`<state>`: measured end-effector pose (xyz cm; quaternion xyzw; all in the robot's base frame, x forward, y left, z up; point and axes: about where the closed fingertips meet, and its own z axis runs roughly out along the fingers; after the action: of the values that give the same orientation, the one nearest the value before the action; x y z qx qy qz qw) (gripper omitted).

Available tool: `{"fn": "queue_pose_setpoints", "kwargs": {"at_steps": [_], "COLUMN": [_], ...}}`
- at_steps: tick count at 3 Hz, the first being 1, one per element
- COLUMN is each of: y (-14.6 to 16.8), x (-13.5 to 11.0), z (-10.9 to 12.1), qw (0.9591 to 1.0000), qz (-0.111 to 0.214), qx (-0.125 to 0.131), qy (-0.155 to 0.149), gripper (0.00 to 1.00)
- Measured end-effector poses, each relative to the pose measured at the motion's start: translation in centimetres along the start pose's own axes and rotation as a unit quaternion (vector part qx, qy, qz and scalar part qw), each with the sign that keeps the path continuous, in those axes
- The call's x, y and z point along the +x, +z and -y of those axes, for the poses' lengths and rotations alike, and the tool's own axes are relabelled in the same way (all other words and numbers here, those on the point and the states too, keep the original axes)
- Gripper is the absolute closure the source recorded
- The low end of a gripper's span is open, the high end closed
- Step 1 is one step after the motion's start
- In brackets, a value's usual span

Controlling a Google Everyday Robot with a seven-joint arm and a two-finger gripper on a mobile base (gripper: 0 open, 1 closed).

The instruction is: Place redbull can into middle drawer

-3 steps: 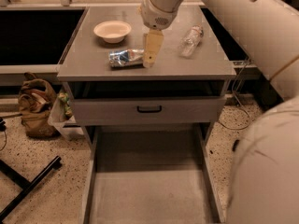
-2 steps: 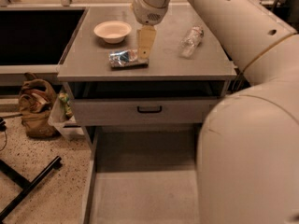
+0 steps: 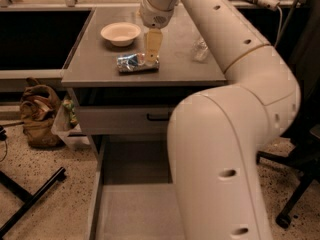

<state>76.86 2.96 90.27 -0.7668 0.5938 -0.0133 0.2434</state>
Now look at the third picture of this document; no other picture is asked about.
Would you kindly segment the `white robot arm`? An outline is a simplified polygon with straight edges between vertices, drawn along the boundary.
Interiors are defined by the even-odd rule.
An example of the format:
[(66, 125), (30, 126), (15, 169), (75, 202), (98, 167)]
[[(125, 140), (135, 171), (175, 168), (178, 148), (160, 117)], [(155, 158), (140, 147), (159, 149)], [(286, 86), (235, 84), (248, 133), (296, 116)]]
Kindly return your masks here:
[(300, 88), (275, 48), (228, 0), (142, 0), (147, 27), (182, 2), (227, 85), (174, 109), (168, 156), (186, 240), (272, 240), (256, 153), (281, 135)]

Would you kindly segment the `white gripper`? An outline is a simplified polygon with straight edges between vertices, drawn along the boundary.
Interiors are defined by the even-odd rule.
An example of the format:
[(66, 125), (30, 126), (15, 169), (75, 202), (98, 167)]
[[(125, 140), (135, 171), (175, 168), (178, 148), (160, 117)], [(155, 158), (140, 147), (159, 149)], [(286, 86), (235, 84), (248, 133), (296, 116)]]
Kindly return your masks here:
[(140, 15), (143, 25), (150, 28), (144, 35), (145, 61), (153, 64), (161, 48), (163, 34), (174, 13), (175, 0), (142, 0)]

